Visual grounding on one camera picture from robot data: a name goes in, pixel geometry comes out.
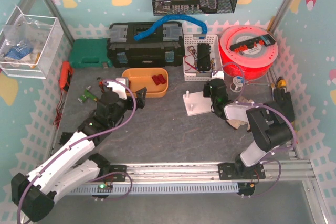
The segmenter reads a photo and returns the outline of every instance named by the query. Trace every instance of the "red spool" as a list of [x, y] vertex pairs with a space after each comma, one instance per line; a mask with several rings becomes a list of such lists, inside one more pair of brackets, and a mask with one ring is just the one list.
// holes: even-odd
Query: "red spool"
[[[256, 80], [264, 76], [278, 56], [278, 46], [276, 43], [268, 47], [258, 44], [253, 49], [243, 51], [243, 54], [232, 52], [230, 46], [244, 40], [265, 35], [266, 33], [265, 30], [250, 25], [233, 26], [227, 29], [223, 33], [219, 43], [222, 63], [235, 62], [239, 64], [246, 80]], [[240, 69], [233, 64], [224, 67], [224, 72], [231, 77], [242, 75]]]

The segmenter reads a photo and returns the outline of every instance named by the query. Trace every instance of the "blue tube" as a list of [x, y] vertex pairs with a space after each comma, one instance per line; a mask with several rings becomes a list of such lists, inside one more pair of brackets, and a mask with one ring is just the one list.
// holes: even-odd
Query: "blue tube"
[[170, 20], [185, 20], [189, 21], [191, 23], [194, 23], [202, 28], [202, 34], [206, 34], [208, 32], [208, 28], [206, 27], [206, 24], [203, 21], [200, 21], [196, 18], [189, 17], [186, 15], [166, 15], [163, 18], [156, 21], [151, 28], [149, 28], [146, 31], [143, 31], [142, 33], [139, 33], [138, 35], [135, 35], [134, 40], [139, 41], [140, 39], [146, 38], [150, 36], [152, 33], [155, 32], [155, 30], [161, 26], [163, 23], [168, 22]]

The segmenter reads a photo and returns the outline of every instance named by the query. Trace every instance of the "orange plastic tray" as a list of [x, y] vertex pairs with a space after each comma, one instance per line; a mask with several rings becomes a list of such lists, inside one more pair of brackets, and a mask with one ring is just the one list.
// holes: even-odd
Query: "orange plastic tray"
[[[156, 85], [152, 76], [162, 74], [167, 83]], [[168, 73], [163, 68], [129, 68], [122, 73], [122, 77], [130, 80], [132, 92], [136, 92], [144, 87], [147, 88], [147, 98], [163, 97], [168, 89]]]

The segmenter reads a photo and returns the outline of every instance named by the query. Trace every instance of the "white basket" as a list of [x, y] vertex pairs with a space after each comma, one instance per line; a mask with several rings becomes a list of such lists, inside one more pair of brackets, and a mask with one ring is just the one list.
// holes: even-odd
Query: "white basket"
[[35, 15], [25, 15], [21, 13], [14, 24], [19, 31], [20, 23], [26, 21], [26, 17], [31, 17], [43, 22], [38, 27], [29, 24], [29, 28], [34, 31], [34, 45], [39, 45], [41, 52], [39, 57], [31, 62], [5, 59], [5, 54], [11, 45], [4, 42], [0, 48], [0, 68], [11, 77], [46, 79], [51, 64], [55, 57], [58, 46], [63, 36], [63, 29], [56, 17], [45, 17]]
[[[219, 45], [218, 45], [218, 36], [216, 34], [207, 34], [205, 39], [200, 39], [200, 34], [184, 34], [184, 48], [185, 48], [185, 55], [188, 56], [190, 53], [187, 50], [188, 46], [194, 46], [197, 52], [197, 44], [198, 43], [209, 43], [210, 48], [210, 58], [214, 58], [215, 69], [219, 69], [222, 66], [221, 54], [219, 52]], [[211, 80], [211, 73], [210, 71], [205, 71], [201, 73], [196, 71], [195, 69], [190, 69], [191, 67], [186, 64], [188, 62], [191, 65], [194, 65], [194, 58], [183, 57], [183, 72], [184, 72], [184, 80], [185, 81], [209, 81]]]

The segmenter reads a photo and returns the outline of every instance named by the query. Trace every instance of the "black glove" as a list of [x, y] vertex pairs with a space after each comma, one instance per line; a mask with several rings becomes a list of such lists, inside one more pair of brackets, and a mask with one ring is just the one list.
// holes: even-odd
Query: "black glove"
[[294, 108], [290, 92], [285, 92], [283, 88], [276, 88], [273, 92], [275, 102], [280, 106], [284, 116], [289, 122], [294, 122]]

